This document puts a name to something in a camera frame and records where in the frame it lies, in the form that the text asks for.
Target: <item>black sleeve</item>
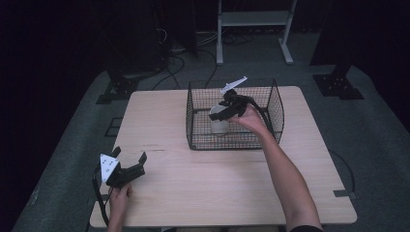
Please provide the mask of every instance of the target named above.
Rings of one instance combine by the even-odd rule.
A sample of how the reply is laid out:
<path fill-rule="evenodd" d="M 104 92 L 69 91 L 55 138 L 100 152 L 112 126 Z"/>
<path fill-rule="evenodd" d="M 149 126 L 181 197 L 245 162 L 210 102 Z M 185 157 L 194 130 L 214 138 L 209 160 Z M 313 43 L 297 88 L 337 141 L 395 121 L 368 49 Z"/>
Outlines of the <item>black sleeve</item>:
<path fill-rule="evenodd" d="M 311 225 L 300 225 L 293 228 L 290 232 L 323 232 L 323 230 Z"/>

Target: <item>gray carpet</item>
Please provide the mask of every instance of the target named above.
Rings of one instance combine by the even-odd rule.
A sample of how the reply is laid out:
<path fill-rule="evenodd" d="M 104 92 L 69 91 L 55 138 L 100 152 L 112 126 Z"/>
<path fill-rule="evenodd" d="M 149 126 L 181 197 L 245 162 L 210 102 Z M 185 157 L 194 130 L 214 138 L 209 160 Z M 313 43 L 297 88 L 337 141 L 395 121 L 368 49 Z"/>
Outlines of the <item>gray carpet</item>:
<path fill-rule="evenodd" d="M 308 65 L 319 34 L 289 37 L 293 66 L 284 63 L 278 36 L 254 36 L 254 40 L 224 47 L 224 64 L 214 80 L 275 78 L 279 86 L 299 86 L 329 149 L 344 158 L 354 173 L 358 199 L 352 200 L 358 220 L 347 225 L 326 225 L 326 231 L 407 231 L 410 227 L 410 135 L 392 110 L 375 91 L 371 79 L 353 67 L 348 78 L 365 97 L 341 101 L 322 97 L 312 75 L 329 73 L 333 66 Z M 201 47 L 215 54 L 215 46 Z M 207 80 L 215 68 L 213 57 L 204 51 L 198 57 L 184 53 L 184 68 L 175 74 L 182 89 L 191 80 Z M 179 59 L 169 59 L 169 69 L 177 71 Z M 151 90 L 168 75 L 142 80 L 138 90 Z M 46 167 L 33 196 L 17 221 L 14 231 L 103 231 L 88 227 L 95 200 L 91 185 L 100 153 L 109 153 L 115 138 L 105 137 L 113 117 L 122 117 L 127 101 L 96 104 L 109 77 L 96 77 L 84 95 L 60 143 Z M 179 88 L 168 78 L 157 89 Z M 347 166 L 333 156 L 347 189 L 352 188 Z M 126 228 L 125 231 L 158 231 L 159 228 Z"/>

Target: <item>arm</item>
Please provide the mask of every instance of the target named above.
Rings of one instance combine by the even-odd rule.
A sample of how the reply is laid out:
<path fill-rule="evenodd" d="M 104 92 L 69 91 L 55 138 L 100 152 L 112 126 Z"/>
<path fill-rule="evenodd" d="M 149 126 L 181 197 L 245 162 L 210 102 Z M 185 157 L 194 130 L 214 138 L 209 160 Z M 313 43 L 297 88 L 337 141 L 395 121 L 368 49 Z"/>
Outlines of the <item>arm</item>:
<path fill-rule="evenodd" d="M 107 232 L 119 232 L 123 230 L 123 223 L 131 194 L 131 184 L 127 184 L 121 189 L 112 189 L 111 196 L 109 197 L 110 215 Z"/>
<path fill-rule="evenodd" d="M 267 130 L 258 112 L 250 105 L 242 117 L 228 121 L 252 131 L 262 144 L 272 182 L 278 194 L 288 231 L 299 225 L 312 225 L 322 229 L 316 206 L 311 198 L 304 177 L 281 150 L 277 141 Z"/>

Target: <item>hand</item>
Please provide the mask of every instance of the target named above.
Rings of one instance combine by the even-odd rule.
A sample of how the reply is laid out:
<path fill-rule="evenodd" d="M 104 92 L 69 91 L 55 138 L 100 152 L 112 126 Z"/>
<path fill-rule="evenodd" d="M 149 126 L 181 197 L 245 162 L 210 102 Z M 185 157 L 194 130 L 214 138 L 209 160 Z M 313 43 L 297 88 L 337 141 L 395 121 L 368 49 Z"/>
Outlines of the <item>hand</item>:
<path fill-rule="evenodd" d="M 120 231 L 118 229 L 122 228 L 126 216 L 129 197 L 132 194 L 132 186 L 128 183 L 121 189 L 112 188 L 111 190 L 111 196 L 109 197 L 110 215 L 108 231 Z"/>
<path fill-rule="evenodd" d="M 250 104 L 247 105 L 247 110 L 245 111 L 244 115 L 242 115 L 241 117 L 233 116 L 227 121 L 237 123 L 254 133 L 261 133 L 262 131 L 267 130 L 258 111 Z"/>

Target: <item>forearm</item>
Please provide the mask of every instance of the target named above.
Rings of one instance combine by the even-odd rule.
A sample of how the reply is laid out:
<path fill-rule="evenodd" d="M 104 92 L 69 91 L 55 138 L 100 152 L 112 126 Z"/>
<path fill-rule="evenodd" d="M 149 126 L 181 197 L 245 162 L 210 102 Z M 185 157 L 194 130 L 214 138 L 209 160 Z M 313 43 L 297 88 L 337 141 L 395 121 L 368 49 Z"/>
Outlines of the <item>forearm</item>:
<path fill-rule="evenodd" d="M 320 228 L 315 204 L 301 172 L 281 150 L 268 130 L 259 130 L 255 134 L 262 144 L 288 229 L 293 228 L 295 223 L 314 225 Z"/>
<path fill-rule="evenodd" d="M 107 232 L 123 231 L 124 219 L 122 217 L 110 217 Z"/>

